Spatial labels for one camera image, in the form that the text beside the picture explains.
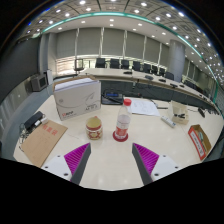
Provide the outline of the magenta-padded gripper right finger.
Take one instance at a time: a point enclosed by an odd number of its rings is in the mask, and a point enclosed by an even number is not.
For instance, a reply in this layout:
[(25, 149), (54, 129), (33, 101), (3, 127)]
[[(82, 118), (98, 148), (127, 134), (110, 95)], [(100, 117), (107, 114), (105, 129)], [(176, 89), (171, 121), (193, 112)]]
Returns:
[(168, 155), (158, 155), (137, 143), (132, 145), (132, 154), (144, 185), (180, 170), (180, 166)]

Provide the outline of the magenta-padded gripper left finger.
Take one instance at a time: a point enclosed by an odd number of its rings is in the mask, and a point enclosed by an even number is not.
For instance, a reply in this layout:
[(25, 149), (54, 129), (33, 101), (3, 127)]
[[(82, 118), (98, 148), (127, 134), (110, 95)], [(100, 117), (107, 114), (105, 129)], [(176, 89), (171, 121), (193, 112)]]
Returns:
[(91, 154), (91, 144), (87, 143), (65, 155), (57, 155), (42, 169), (79, 185)]

